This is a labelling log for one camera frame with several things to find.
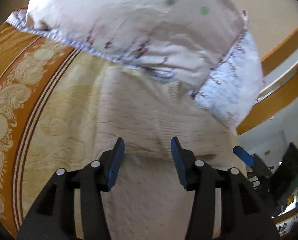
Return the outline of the beige cable-knit sweater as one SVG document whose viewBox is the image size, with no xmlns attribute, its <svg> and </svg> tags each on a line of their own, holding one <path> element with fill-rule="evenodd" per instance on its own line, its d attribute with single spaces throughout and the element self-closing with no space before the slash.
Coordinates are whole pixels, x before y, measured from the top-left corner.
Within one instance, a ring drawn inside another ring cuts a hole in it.
<svg viewBox="0 0 298 240">
<path fill-rule="evenodd" d="M 183 239 L 193 192 L 179 182 L 170 142 L 177 137 L 210 166 L 244 164 L 233 154 L 238 137 L 195 106 L 178 82 L 160 83 L 138 70 L 110 66 L 100 90 L 95 149 L 125 141 L 115 186 L 103 197 L 112 239 Z"/>
</svg>

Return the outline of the pink floral left pillow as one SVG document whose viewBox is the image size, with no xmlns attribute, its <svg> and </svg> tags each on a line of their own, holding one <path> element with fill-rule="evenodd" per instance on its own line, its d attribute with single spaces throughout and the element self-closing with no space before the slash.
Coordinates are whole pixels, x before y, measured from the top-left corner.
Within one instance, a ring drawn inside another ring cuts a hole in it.
<svg viewBox="0 0 298 240">
<path fill-rule="evenodd" d="M 29 0 L 14 28 L 199 87 L 245 27 L 231 0 Z"/>
</svg>

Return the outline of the white blue floral right pillow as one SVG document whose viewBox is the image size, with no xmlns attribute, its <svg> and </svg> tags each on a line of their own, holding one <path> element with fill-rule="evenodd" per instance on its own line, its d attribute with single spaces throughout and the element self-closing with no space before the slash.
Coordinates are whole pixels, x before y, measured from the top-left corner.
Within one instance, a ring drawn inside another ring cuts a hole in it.
<svg viewBox="0 0 298 240">
<path fill-rule="evenodd" d="M 192 90 L 190 95 L 198 107 L 236 133 L 263 87 L 257 45 L 250 30 L 245 29 L 202 87 Z"/>
</svg>

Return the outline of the yellow patterned bedspread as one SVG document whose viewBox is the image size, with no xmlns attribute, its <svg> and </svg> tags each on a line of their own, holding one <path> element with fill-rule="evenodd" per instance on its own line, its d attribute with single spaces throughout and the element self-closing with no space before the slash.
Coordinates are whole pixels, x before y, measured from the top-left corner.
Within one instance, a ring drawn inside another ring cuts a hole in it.
<svg viewBox="0 0 298 240">
<path fill-rule="evenodd" d="M 138 73 L 58 42 L 0 26 L 0 223 L 12 239 L 58 168 L 78 170 L 103 149 L 106 88 L 132 96 Z"/>
</svg>

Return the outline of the wooden shelf unit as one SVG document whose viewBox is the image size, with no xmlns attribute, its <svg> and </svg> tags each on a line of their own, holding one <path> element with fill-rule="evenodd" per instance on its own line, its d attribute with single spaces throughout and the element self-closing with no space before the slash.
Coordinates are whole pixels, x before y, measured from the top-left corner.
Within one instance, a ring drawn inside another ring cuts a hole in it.
<svg viewBox="0 0 298 240">
<path fill-rule="evenodd" d="M 298 223 L 298 187 L 288 198 L 286 210 L 272 219 L 281 239 L 292 232 Z"/>
</svg>

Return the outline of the wooden headboard with grey panel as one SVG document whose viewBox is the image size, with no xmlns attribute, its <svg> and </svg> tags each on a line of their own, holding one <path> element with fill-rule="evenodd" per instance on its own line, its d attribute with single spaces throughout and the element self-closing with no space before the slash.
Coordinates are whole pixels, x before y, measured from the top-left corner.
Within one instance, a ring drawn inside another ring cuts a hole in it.
<svg viewBox="0 0 298 240">
<path fill-rule="evenodd" d="M 298 97 L 298 27 L 263 58 L 265 88 L 237 127 L 238 135 L 274 117 Z"/>
</svg>

